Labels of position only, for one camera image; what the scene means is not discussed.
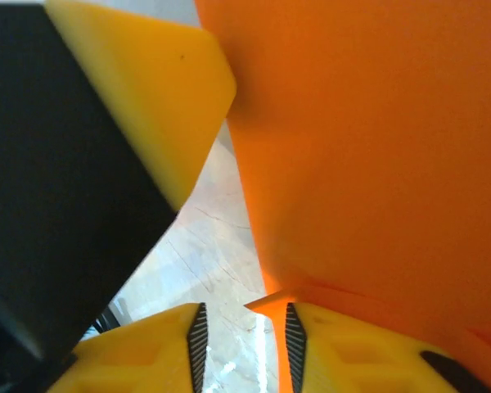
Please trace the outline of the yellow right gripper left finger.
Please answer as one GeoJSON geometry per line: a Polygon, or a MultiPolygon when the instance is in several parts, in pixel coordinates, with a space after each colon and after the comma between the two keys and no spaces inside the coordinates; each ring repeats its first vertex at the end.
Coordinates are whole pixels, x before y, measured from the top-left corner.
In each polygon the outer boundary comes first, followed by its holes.
{"type": "Polygon", "coordinates": [[[187,303],[81,341],[50,392],[201,392],[208,345],[204,303],[187,303]]]}

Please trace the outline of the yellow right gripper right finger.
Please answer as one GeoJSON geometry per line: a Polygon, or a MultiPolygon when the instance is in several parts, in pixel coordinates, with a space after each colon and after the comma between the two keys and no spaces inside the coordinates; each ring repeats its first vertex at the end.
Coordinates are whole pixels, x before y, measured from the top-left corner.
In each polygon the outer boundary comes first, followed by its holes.
{"type": "Polygon", "coordinates": [[[286,307],[294,392],[490,392],[424,341],[307,303],[286,307]]]}

